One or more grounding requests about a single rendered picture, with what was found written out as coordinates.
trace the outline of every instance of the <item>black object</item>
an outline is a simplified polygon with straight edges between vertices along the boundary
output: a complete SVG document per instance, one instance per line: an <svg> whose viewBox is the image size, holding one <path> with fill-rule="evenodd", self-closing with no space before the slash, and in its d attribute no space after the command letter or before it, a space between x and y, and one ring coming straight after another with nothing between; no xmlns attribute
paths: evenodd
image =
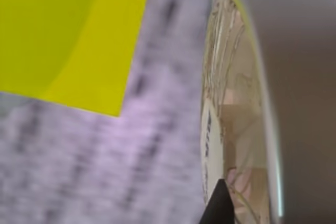
<svg viewBox="0 0 336 224"><path fill-rule="evenodd" d="M199 224L235 224L235 209L223 179L218 180Z"/></svg>

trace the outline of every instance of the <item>black pointed object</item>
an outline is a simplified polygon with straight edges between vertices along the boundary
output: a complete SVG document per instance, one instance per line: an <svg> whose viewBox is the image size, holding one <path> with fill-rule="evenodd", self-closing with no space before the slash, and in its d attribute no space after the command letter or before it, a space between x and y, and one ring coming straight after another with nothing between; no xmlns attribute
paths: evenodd
<svg viewBox="0 0 336 224"><path fill-rule="evenodd" d="M235 224L235 209L224 179L219 179L199 224Z"/></svg>

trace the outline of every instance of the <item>gray textured surface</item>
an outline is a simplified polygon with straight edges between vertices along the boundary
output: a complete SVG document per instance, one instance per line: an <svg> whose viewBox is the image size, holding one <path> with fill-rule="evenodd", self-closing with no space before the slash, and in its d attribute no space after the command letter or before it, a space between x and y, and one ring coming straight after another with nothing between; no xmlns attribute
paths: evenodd
<svg viewBox="0 0 336 224"><path fill-rule="evenodd" d="M34 101L0 121L1 224L197 223L208 0L148 0L122 116Z"/></svg>

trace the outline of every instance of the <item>white label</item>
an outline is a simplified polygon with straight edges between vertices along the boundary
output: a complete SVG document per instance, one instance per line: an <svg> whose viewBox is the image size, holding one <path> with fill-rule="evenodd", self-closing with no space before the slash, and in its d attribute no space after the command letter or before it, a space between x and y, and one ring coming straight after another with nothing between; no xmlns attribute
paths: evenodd
<svg viewBox="0 0 336 224"><path fill-rule="evenodd" d="M203 192L206 204L224 173L224 148L221 142L221 127L210 99L204 102L201 121L201 158Z"/></svg>

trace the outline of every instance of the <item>yellow sticky note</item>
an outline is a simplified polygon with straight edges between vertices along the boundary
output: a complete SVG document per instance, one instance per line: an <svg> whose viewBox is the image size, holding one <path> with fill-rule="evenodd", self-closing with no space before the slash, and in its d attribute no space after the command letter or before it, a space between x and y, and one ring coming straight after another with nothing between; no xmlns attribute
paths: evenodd
<svg viewBox="0 0 336 224"><path fill-rule="evenodd" d="M118 115L146 0L0 0L0 90Z"/></svg>

